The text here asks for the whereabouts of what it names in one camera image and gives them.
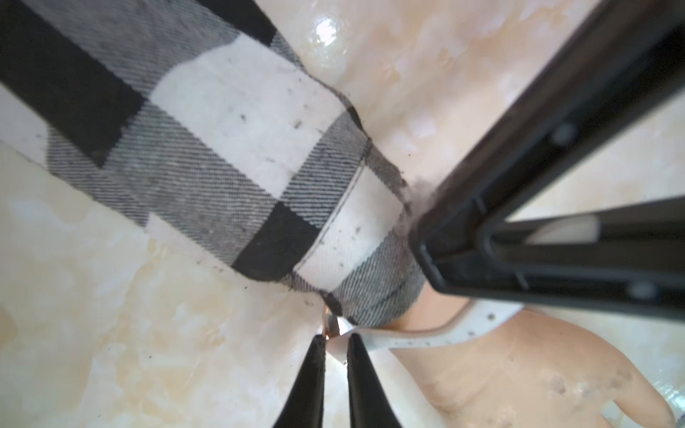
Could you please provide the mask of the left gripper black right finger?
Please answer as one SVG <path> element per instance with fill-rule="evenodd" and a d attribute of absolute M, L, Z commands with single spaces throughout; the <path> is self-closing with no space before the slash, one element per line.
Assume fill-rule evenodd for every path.
<path fill-rule="evenodd" d="M 347 377 L 351 428 L 401 428 L 362 338 L 348 341 Z"/>

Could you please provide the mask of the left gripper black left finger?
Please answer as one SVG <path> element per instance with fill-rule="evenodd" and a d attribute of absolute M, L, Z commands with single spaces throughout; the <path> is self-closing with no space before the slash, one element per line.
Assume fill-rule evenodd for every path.
<path fill-rule="evenodd" d="M 273 427 L 321 428 L 325 379 L 326 339 L 322 335 L 315 335 Z"/>

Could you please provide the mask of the white strap wristwatch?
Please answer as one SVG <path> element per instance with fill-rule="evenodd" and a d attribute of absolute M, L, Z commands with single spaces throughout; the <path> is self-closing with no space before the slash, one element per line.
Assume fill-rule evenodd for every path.
<path fill-rule="evenodd" d="M 353 326 L 326 307 L 322 317 L 322 333 L 328 342 L 326 351 L 343 362 L 347 360 L 347 345 L 353 335 L 360 336 L 369 352 L 451 346 L 487 335 L 523 308 L 520 302 L 470 300 L 442 326 L 416 332 L 398 332 Z"/>

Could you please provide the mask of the black white plaid shirt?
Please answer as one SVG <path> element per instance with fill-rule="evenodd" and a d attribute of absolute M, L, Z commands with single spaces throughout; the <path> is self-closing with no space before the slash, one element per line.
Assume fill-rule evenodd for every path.
<path fill-rule="evenodd" d="M 1 139 L 196 260 L 384 326 L 404 180 L 253 1 L 5 1 Z"/>

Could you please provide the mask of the beige mannequin hand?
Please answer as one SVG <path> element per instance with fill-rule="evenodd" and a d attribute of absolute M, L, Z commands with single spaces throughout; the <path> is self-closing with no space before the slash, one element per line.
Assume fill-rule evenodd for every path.
<path fill-rule="evenodd" d="M 468 342 L 392 354 L 448 427 L 608 427 L 610 402 L 639 426 L 676 424 L 624 353 L 535 310 Z"/>

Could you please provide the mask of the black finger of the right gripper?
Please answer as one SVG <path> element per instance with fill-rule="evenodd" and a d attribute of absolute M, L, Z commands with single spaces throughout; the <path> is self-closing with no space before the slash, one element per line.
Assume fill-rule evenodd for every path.
<path fill-rule="evenodd" d="M 681 197 L 578 218 L 576 244 L 530 244 L 553 219 L 509 216 L 684 87 L 684 4 L 603 1 L 410 231 L 442 294 L 684 318 Z"/>

